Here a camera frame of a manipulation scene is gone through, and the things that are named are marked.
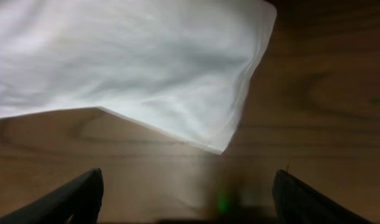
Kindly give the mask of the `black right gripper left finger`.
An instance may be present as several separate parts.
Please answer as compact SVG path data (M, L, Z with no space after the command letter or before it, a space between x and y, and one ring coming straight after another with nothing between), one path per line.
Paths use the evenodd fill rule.
M91 169L53 192L0 218L0 224L96 224L102 206L102 171Z

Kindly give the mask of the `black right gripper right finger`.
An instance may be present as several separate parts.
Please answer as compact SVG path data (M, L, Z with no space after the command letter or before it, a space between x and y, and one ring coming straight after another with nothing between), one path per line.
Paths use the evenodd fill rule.
M281 223L285 224L370 224L292 174L278 170L272 196Z

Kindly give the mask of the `white t-shirt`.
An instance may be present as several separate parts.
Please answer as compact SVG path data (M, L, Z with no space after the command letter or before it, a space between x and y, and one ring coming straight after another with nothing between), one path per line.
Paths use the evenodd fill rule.
M276 17L266 1L0 1L0 118L102 108L222 153Z

